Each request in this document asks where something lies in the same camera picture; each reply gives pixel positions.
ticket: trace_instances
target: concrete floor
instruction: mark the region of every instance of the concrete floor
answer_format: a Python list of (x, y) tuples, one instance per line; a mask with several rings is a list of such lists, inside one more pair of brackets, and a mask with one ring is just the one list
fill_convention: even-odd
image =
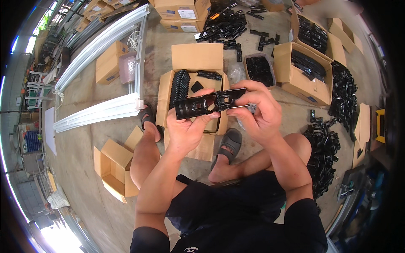
[[(271, 37), (278, 33), (280, 34), (280, 43), (287, 42), (290, 16), (286, 12), (263, 13), (263, 16), (265, 16), (264, 21), (247, 16), (248, 29), (266, 31)], [(160, 76), (172, 69), (171, 45), (195, 43), (193, 33), (168, 33), (159, 24), (159, 20), (160, 17), (157, 12), (152, 10), (147, 32), (144, 98), (154, 108), (156, 108), (158, 100)], [(356, 22), (348, 22), (347, 24), (351, 27), (352, 25), (355, 26)], [(366, 37), (361, 32), (357, 35), (363, 42), (364, 56), (359, 50), (355, 50), (351, 54), (346, 52), (346, 58), (348, 68), (358, 85), (358, 102), (365, 102), (369, 105), (378, 104), (380, 94), (378, 69), (374, 64), (375, 61), (370, 59), (372, 54)], [(237, 41), (242, 44), (243, 56), (258, 52), (256, 50), (259, 41), (257, 35), (245, 32)], [(267, 53), (270, 57), (272, 49), (272, 45), (265, 46), (263, 53)], [(236, 63), (235, 51), (225, 50), (224, 58), (225, 71), (229, 73), (231, 69), (228, 66)], [(127, 94), (127, 87), (121, 85), (119, 79), (108, 86), (96, 85), (94, 80), (95, 64), (95, 61), (90, 63), (64, 91), (65, 99), (59, 108), (59, 119), (100, 102)], [(316, 115), (323, 117), (324, 120), (330, 119), (327, 114), (328, 106), (314, 106), (278, 87), (272, 91), (272, 94), (282, 106), (283, 118), (280, 132), (283, 135), (295, 132), (302, 133), (309, 124), (309, 109), (315, 109)], [(47, 108), (52, 106), (54, 106), (53, 102), (46, 104)], [(140, 125), (138, 117), (130, 117), (103, 121), (65, 131), (55, 135), (58, 156), (54, 156), (51, 151), (47, 152), (51, 169), (68, 197), (71, 207), (84, 222), (99, 248), (106, 253), (129, 251), (134, 228), (136, 197), (126, 198), (127, 204), (123, 204), (104, 188), (100, 177), (94, 171), (93, 147), (101, 149), (108, 138), (123, 143), (136, 125)], [(241, 162), (262, 149), (241, 129), (235, 118), (229, 118), (228, 127), (239, 129), (243, 135), (243, 145), (236, 162)], [(341, 182), (345, 171), (351, 169), (353, 156), (353, 142), (343, 126), (336, 124), (331, 130), (339, 133), (341, 150), (337, 153), (339, 161), (333, 166), (336, 169), (336, 179), (333, 180), (329, 191), (317, 200), (322, 209), (320, 217), (324, 227), (328, 226), (340, 205), (337, 203), (337, 190), (335, 188)], [(221, 137), (217, 136), (215, 140), (217, 145), (220, 140)], [(158, 147), (163, 153), (164, 144), (162, 141), (158, 143)], [(191, 179), (208, 183), (210, 165), (210, 162), (185, 158), (179, 173)], [(284, 222), (284, 212), (277, 222)], [(166, 226), (173, 247), (179, 239), (179, 232), (168, 220), (166, 220)]]

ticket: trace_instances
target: white cord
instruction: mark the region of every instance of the white cord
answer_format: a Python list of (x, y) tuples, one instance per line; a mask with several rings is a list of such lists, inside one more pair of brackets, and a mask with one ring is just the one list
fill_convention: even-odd
[(57, 111), (57, 110), (62, 106), (62, 104), (63, 104), (63, 99), (65, 98), (65, 94), (61, 93), (61, 92), (60, 92), (59, 90), (57, 90), (57, 89), (53, 90), (52, 93), (60, 97), (61, 103), (60, 103), (60, 105), (58, 106), (58, 108), (55, 110), (55, 111)]
[(128, 38), (128, 41), (127, 41), (127, 46), (128, 46), (128, 51), (135, 51), (135, 52), (138, 52), (138, 39), (134, 36), (134, 34), (136, 33), (136, 32), (139, 32), (139, 31), (135, 31), (135, 32), (133, 32), (133, 33), (131, 33), (131, 35), (129, 36), (129, 38)]

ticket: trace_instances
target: stack of boxes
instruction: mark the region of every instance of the stack of boxes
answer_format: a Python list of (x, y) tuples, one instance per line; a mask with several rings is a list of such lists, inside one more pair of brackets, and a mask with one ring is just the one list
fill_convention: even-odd
[(76, 30), (78, 32), (83, 31), (91, 21), (133, 1), (134, 0), (92, 0), (83, 12), (84, 18), (82, 18)]
[(169, 32), (202, 32), (211, 9), (209, 0), (154, 0), (152, 4)]

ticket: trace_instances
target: black metal bracket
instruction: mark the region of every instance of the black metal bracket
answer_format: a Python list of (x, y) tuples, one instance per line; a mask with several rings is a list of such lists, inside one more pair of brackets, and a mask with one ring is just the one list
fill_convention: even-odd
[(207, 115), (226, 109), (249, 106), (235, 105), (235, 100), (240, 98), (243, 94), (245, 94), (245, 92), (246, 88), (229, 89), (226, 91), (216, 91), (200, 97), (176, 100), (174, 101), (174, 104), (176, 108), (177, 120)]

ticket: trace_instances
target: shorts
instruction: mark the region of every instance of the shorts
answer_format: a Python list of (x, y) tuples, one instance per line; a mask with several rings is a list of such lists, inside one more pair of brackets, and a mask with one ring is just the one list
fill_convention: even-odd
[(171, 202), (166, 217), (181, 236), (218, 223), (261, 220), (273, 223), (286, 201), (274, 171), (262, 170), (237, 185), (212, 187), (178, 175), (187, 184)]

